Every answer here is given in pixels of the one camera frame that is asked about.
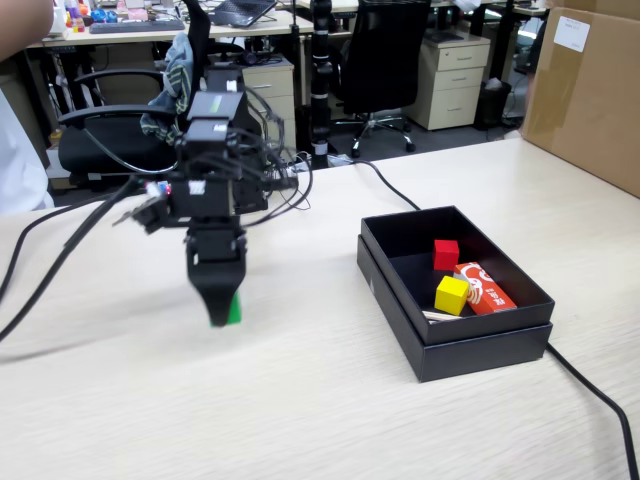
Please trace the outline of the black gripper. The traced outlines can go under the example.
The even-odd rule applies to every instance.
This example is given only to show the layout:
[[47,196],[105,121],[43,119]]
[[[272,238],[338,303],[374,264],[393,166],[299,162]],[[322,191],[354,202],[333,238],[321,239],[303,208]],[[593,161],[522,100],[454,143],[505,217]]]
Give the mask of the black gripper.
[[187,230],[188,278],[204,302],[212,327],[242,321],[239,288],[246,272],[246,244],[242,229]]

